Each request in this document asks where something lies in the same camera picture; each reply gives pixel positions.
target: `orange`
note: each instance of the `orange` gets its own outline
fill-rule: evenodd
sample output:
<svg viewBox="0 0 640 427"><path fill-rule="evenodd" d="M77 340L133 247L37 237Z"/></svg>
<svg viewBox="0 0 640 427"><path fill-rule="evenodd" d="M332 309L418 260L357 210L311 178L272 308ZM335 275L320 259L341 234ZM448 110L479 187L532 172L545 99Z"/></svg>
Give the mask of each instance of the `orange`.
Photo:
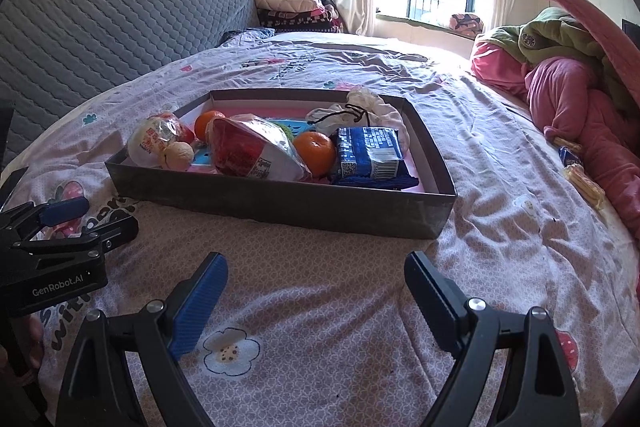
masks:
<svg viewBox="0 0 640 427"><path fill-rule="evenodd" d="M193 125L193 132L196 134L196 138L198 138L198 140L203 142L207 141L207 123L209 123L214 118L226 117L220 111L214 110L204 112L196 118L196 123Z"/></svg>
<svg viewBox="0 0 640 427"><path fill-rule="evenodd" d="M335 145L328 136L307 131L293 140L302 161L309 167L314 178L327 174L335 162Z"/></svg>

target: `white pouch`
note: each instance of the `white pouch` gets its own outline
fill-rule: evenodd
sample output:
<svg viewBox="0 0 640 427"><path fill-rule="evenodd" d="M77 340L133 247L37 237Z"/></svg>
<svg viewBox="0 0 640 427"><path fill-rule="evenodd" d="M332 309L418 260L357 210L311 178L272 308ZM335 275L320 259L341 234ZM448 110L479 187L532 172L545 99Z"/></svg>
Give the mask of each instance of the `white pouch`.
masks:
<svg viewBox="0 0 640 427"><path fill-rule="evenodd" d="M356 108L361 107L367 114L358 114ZM356 87L347 94L347 103L334 103L331 107L314 109L306 115L307 123L316 123L316 131L331 136L340 127L389 127L398 131L398 142L402 155L409 152L409 132L402 121L398 110L385 103L368 87Z"/></svg>

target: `television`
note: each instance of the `television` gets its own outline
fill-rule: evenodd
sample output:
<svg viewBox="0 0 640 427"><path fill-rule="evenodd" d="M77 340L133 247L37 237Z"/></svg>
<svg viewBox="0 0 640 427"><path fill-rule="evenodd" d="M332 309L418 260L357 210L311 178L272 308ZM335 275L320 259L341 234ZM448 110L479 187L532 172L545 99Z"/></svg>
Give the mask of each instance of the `television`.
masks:
<svg viewBox="0 0 640 427"><path fill-rule="evenodd" d="M640 26L622 19L622 31L627 34L627 36L634 42L636 47L640 50Z"/></svg>

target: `gray quilted headboard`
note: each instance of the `gray quilted headboard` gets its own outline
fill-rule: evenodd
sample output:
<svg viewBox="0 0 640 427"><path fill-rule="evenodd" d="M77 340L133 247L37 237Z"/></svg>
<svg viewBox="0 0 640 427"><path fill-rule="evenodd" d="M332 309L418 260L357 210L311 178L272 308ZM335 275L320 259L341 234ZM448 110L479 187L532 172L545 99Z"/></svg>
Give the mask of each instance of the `gray quilted headboard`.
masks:
<svg viewBox="0 0 640 427"><path fill-rule="evenodd" d="M254 23L254 0L4 0L0 98L15 100L4 162L82 102Z"/></svg>

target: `gray box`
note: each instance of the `gray box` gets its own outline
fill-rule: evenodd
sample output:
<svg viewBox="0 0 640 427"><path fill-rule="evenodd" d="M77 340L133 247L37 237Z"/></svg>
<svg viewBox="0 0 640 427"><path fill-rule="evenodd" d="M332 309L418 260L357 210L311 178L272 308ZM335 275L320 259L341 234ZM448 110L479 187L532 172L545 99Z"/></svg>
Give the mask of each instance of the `gray box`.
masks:
<svg viewBox="0 0 640 427"><path fill-rule="evenodd" d="M316 107L346 102L345 91L323 89L213 90L175 111L190 123L216 108L228 116L234 108L255 108L258 116L292 118L292 108L306 114ZM436 239L449 219L457 194L447 166L413 105L404 98L382 96L402 115L410 134L411 161L420 192L338 187L301 182L175 172L134 165L126 148L106 161L121 196L153 201L207 214L282 223L308 229L367 233L385 237Z"/></svg>

